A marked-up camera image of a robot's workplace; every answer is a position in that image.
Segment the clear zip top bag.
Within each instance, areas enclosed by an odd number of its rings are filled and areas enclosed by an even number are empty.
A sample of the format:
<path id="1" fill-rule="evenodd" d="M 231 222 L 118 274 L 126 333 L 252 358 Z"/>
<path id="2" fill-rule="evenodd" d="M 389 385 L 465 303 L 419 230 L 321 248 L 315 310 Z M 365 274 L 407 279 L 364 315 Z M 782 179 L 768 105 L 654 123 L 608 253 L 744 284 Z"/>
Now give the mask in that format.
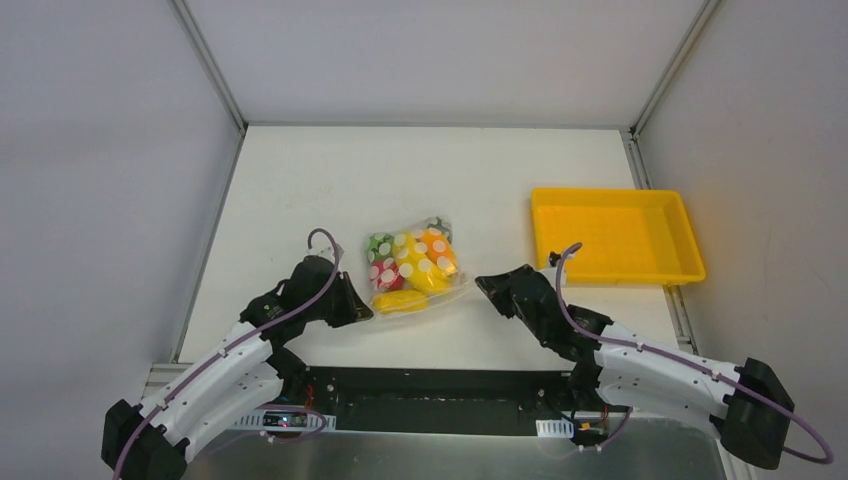
<path id="1" fill-rule="evenodd" d="M 363 253 L 370 307 L 381 317 L 433 309 L 463 295 L 469 276 L 454 248 L 454 228 L 443 215 L 365 237 Z"/>

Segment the yellow fake corn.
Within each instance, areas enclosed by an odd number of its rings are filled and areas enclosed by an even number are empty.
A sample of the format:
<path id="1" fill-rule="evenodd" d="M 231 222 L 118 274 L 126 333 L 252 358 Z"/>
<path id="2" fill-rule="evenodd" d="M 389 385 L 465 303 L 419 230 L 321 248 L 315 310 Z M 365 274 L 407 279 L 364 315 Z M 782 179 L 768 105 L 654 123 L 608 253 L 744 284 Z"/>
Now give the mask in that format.
<path id="1" fill-rule="evenodd" d="M 373 298 L 374 309 L 383 315 L 416 312 L 427 308 L 428 304 L 428 296 L 413 289 L 387 291 Z"/>

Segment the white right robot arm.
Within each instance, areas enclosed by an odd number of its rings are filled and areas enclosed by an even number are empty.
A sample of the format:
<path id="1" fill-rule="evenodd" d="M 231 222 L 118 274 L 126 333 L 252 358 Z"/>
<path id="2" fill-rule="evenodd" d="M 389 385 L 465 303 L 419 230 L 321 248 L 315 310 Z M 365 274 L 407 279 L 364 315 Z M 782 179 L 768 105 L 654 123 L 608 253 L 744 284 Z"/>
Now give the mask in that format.
<path id="1" fill-rule="evenodd" d="M 475 279 L 499 314 L 520 319 L 541 346 L 573 362 L 573 405 L 590 410 L 604 402 L 658 414 L 719 440 L 748 464 L 779 466 L 790 421 L 775 408 L 795 404 L 767 363 L 735 365 L 656 343 L 602 313 L 560 305 L 554 281 L 552 270 L 528 265 Z"/>

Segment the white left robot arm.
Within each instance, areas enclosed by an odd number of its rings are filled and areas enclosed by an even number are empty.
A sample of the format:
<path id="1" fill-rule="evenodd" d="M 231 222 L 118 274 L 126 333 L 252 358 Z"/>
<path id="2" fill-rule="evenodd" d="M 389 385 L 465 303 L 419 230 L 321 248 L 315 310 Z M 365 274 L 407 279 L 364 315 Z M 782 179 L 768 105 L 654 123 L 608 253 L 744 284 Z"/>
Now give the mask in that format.
<path id="1" fill-rule="evenodd" d="M 251 300 L 224 338 L 154 394 L 105 415 L 101 459 L 116 479 L 179 479 L 193 458 L 250 411 L 277 400 L 302 407 L 312 384 L 286 344 L 308 323 L 340 328 L 373 317 L 347 273 L 308 255 Z"/>

